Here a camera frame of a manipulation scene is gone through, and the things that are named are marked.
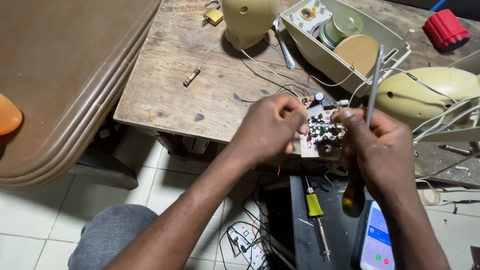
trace power strip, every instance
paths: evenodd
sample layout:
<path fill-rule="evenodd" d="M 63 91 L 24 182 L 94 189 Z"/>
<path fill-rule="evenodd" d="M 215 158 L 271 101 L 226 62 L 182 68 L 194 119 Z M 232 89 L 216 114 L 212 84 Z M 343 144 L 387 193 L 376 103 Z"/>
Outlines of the power strip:
<path fill-rule="evenodd" d="M 252 227 L 243 223 L 238 223 L 233 226 L 233 229 L 228 230 L 230 239 L 233 240 L 233 244 L 237 246 L 240 253 L 245 257 L 247 263 L 249 263 L 253 270 L 265 270 L 268 269 L 265 253 L 259 248 L 258 245 L 253 245 L 247 249 L 250 244 L 255 241 L 255 235 L 252 233 Z"/>

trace screwdriver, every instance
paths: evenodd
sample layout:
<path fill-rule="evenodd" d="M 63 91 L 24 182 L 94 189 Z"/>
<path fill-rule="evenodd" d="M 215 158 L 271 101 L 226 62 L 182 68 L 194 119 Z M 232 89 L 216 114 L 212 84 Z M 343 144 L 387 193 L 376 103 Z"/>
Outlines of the screwdriver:
<path fill-rule="evenodd" d="M 372 123 L 372 112 L 375 104 L 375 97 L 377 96 L 378 77 L 380 75 L 380 65 L 384 54 L 384 46 L 378 48 L 377 61 L 375 64 L 375 73 L 373 74 L 372 92 L 368 101 L 367 110 L 367 126 L 370 127 Z M 363 179 L 357 159 L 353 158 L 350 171 L 348 172 L 348 184 L 342 196 L 342 210 L 352 218 L 360 216 L 363 207 L 365 206 L 365 180 Z"/>
<path fill-rule="evenodd" d="M 322 222 L 320 221 L 320 219 L 324 217 L 324 212 L 320 208 L 317 195 L 313 192 L 312 184 L 306 175 L 305 182 L 307 183 L 307 195 L 305 195 L 305 197 L 308 207 L 308 216 L 315 219 L 315 222 L 317 223 L 318 230 L 320 231 L 320 236 L 322 238 L 322 244 L 324 245 L 324 254 L 327 256 L 327 260 L 330 261 L 330 250 L 328 249 L 324 228 L 322 226 Z"/>

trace padlock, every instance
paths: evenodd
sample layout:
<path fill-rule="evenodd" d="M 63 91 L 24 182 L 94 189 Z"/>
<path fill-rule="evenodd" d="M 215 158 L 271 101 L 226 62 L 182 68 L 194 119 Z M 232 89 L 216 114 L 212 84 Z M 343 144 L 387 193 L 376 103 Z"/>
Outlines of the padlock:
<path fill-rule="evenodd" d="M 204 13 L 204 19 L 202 20 L 202 27 L 207 25 L 207 23 L 211 23 L 212 25 L 217 25 L 218 23 L 220 23 L 223 20 L 223 13 L 218 10 L 220 8 L 220 1 L 219 0 L 209 0 L 205 4 L 205 7 L 207 7 L 211 3 L 216 3 L 216 6 L 214 8 L 208 9 Z"/>

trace worn wooden tabletop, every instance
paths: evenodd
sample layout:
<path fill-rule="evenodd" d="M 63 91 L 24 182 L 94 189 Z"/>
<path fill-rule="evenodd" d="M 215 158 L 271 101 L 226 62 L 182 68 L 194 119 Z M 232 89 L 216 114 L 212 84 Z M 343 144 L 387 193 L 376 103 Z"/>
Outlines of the worn wooden tabletop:
<path fill-rule="evenodd" d="M 421 29 L 432 12 L 382 0 L 342 1 L 399 35 L 409 29 L 415 30 L 408 40 L 412 53 L 399 67 L 404 70 L 447 66 L 480 49 L 479 22 L 460 19 L 470 31 L 470 42 L 452 53 L 440 55 Z M 280 0 L 279 12 L 297 2 Z M 116 120 L 173 134 L 229 142 L 250 105 L 239 99 L 260 99 L 277 92 L 284 84 L 226 41 L 225 22 L 202 27 L 202 14 L 207 10 L 204 4 L 204 0 L 162 1 L 120 99 L 115 112 Z M 246 52 L 275 70 L 288 83 L 306 91 L 307 76 L 310 74 L 327 83 L 331 82 L 306 62 L 282 24 L 280 29 L 296 63 L 293 71 L 285 66 L 272 30 L 262 42 Z M 205 58 L 207 51 L 216 45 L 218 47 L 213 53 Z M 183 81 L 198 67 L 202 70 L 200 75 L 185 88 Z M 323 89 L 326 100 L 350 97 L 350 93 L 341 87 L 321 87 L 317 84 L 312 87 Z M 419 174 L 429 173 L 428 166 L 421 162 L 417 166 Z"/>

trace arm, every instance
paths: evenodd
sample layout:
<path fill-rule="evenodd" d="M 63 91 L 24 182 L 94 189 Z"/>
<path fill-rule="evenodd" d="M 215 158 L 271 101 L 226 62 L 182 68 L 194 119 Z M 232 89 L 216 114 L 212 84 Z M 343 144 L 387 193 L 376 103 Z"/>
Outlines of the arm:
<path fill-rule="evenodd" d="M 306 133 L 305 108 L 292 96 L 253 104 L 237 133 L 207 170 L 106 269 L 182 269 L 213 213 L 243 174 L 276 154 L 292 152 Z"/>
<path fill-rule="evenodd" d="M 345 108 L 333 121 L 348 130 L 342 149 L 345 170 L 356 158 L 367 189 L 385 216 L 396 269 L 449 270 L 417 193 L 411 129 L 379 110 L 374 110 L 367 127 L 365 115 L 366 110 Z"/>

